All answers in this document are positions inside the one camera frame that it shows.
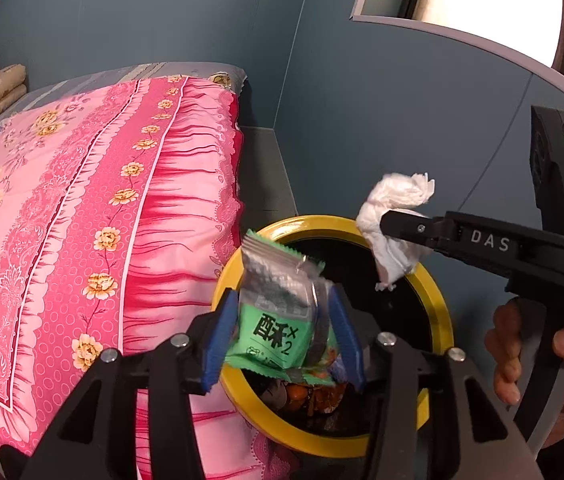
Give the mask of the person's right hand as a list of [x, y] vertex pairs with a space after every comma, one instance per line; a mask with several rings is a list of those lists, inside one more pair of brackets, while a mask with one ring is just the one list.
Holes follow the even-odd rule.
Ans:
[[[495, 359], [497, 366], [494, 375], [494, 389], [498, 398], [508, 405], [521, 400], [516, 382], [522, 374], [520, 355], [522, 351], [521, 303], [517, 299], [498, 307], [494, 313], [494, 327], [485, 336], [485, 346]], [[564, 330], [553, 337], [554, 353], [564, 360]], [[544, 441], [544, 447], [564, 439], [564, 405], [556, 422]]]

